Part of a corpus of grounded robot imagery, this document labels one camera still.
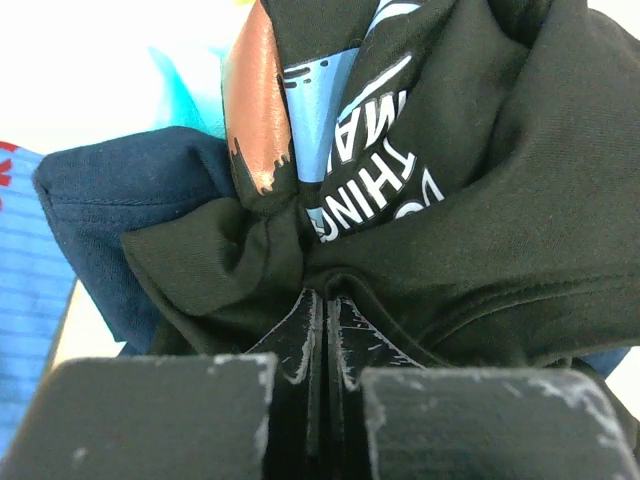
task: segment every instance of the blue striped fabric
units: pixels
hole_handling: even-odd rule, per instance
[[[74,282],[31,184],[41,159],[0,142],[0,457],[38,386]]]

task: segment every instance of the red pattern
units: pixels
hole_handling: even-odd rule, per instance
[[[0,149],[13,153],[18,149],[18,147],[13,143],[3,142],[2,140],[0,140]]]
[[[2,142],[0,142],[0,147],[4,148],[4,144]],[[8,187],[11,185],[11,175],[7,174],[7,172],[11,170],[11,167],[13,167],[13,164],[11,163],[10,158],[7,158],[4,162],[0,163],[0,187]],[[0,212],[1,211],[2,199],[0,198]]]

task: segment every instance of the black t-shirt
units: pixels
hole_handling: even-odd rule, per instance
[[[585,0],[263,0],[225,66],[240,200],[123,237],[186,344],[303,286],[425,365],[640,341],[640,45]]]

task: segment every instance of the orange graphic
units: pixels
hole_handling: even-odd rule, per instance
[[[281,77],[271,19],[256,1],[224,66],[223,101],[232,161],[243,159],[260,194],[273,190],[276,164],[291,161]]]

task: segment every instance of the clothing stack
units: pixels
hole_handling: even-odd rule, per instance
[[[310,288],[427,367],[569,368],[640,343],[638,85],[584,0],[262,0],[226,144],[143,133],[34,181],[126,353],[247,351]]]

